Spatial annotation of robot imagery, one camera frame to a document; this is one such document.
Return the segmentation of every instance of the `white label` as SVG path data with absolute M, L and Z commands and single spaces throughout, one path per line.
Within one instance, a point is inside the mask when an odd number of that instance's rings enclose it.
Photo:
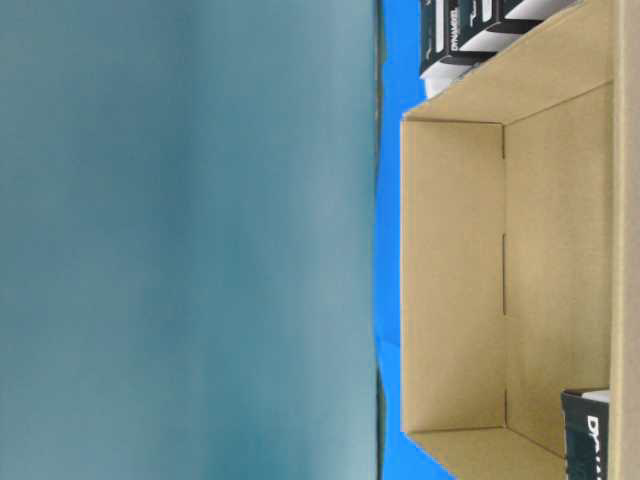
M 587 426 L 589 427 L 589 436 L 593 439 L 593 445 L 596 451 L 596 475 L 598 480 L 602 480 L 602 459 L 600 458 L 600 421 L 598 420 L 598 417 L 587 417 Z
M 436 52 L 444 50 L 444 0 L 436 0 Z
M 488 22 L 493 16 L 493 1 L 482 0 L 482 21 Z
M 451 50 L 455 52 L 459 49 L 459 46 L 458 46 L 458 38 L 460 37 L 460 34 L 459 34 L 460 10 L 459 9 L 456 8 L 451 12 L 449 23 L 451 24 Z

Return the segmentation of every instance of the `cardboard box flap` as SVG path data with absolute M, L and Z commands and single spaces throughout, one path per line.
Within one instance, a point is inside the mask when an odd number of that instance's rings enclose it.
M 610 82 L 610 10 L 585 0 L 559 13 L 406 118 L 509 124 Z
M 617 0 L 611 479 L 640 472 L 640 2 Z
M 456 478 L 542 480 L 564 477 L 564 460 L 506 428 L 435 432 L 411 439 Z
M 406 432 L 504 425 L 502 127 L 404 122 Z

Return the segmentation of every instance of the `gray-blue backdrop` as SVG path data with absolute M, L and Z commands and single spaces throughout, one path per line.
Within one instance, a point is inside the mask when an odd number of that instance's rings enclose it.
M 0 5 L 0 478 L 372 479 L 373 1 Z

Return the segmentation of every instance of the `cardboard box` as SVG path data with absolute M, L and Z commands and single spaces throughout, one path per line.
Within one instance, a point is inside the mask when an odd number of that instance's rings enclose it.
M 460 50 L 499 52 L 540 24 L 540 20 L 508 19 L 505 0 L 459 0 Z
M 455 79 L 494 52 L 460 51 L 458 0 L 420 0 L 420 77 Z
M 564 479 L 596 385 L 640 472 L 637 18 L 585 0 L 404 116 L 403 429 L 462 480 Z
M 609 396 L 608 390 L 562 394 L 567 480 L 607 480 Z

